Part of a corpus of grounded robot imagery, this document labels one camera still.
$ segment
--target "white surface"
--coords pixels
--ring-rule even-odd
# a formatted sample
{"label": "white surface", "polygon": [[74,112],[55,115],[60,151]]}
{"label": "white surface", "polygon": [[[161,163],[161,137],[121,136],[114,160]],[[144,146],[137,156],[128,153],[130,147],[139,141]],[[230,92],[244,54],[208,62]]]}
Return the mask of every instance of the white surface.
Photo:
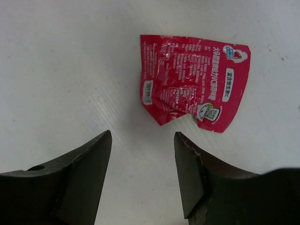
{"label": "white surface", "polygon": [[[97,225],[186,225],[173,135],[253,172],[300,166],[298,0],[3,0],[0,172],[28,169],[110,129]],[[231,126],[160,127],[139,99],[140,34],[249,45]]]}

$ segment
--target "red wrapper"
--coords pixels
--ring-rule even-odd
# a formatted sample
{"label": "red wrapper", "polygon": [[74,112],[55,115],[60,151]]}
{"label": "red wrapper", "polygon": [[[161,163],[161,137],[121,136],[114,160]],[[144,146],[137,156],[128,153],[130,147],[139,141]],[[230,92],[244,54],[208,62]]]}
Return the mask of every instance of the red wrapper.
{"label": "red wrapper", "polygon": [[226,130],[247,84],[248,46],[141,35],[141,56],[141,101],[160,125],[189,113],[200,128]]}

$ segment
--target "candy wrapper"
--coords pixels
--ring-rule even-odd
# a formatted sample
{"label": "candy wrapper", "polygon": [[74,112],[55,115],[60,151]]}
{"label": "candy wrapper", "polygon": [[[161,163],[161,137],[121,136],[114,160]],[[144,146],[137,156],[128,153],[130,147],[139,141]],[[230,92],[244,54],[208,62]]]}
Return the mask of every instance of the candy wrapper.
{"label": "candy wrapper", "polygon": [[250,56],[245,45],[141,35],[142,104],[160,125],[189,113],[200,128],[222,133],[240,105]]}

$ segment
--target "logo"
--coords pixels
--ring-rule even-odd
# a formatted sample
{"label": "logo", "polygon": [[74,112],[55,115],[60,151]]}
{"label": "logo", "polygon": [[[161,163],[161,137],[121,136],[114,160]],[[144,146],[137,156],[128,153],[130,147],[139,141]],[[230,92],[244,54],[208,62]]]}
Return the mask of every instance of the logo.
{"label": "logo", "polygon": [[226,54],[228,60],[234,61],[234,63],[240,63],[248,59],[247,52],[242,52],[241,50],[235,50],[230,45],[225,45],[223,52]]}

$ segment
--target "barcode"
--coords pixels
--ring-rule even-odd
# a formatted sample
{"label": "barcode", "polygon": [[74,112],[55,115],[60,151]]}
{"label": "barcode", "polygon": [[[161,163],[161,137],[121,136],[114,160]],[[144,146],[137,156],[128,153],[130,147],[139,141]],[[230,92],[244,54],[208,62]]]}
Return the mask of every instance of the barcode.
{"label": "barcode", "polygon": [[216,117],[218,116],[218,109],[210,109],[208,108],[205,114],[205,118],[207,118],[208,120],[214,121],[216,119]]}
{"label": "barcode", "polygon": [[145,81],[144,89],[143,89],[143,102],[145,105],[152,104],[152,89],[153,89],[153,81]]}

